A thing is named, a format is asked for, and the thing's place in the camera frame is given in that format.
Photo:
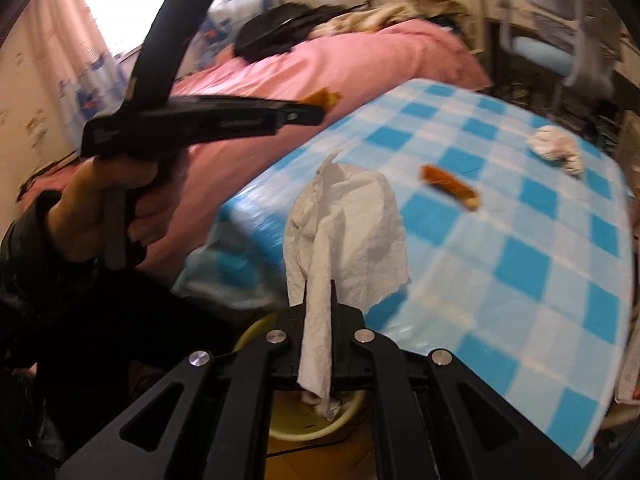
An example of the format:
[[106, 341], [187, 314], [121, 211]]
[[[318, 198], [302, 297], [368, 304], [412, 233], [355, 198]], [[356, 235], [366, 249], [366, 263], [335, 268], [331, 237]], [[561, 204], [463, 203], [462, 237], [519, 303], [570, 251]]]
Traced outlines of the person left hand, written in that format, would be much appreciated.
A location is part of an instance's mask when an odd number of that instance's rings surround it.
[[182, 150], [157, 177], [158, 163], [128, 156], [86, 160], [64, 188], [60, 201], [47, 214], [52, 240], [70, 261], [96, 258], [105, 247], [106, 193], [111, 190], [144, 191], [128, 226], [130, 240], [144, 247], [161, 240], [181, 200], [190, 169], [190, 154]]

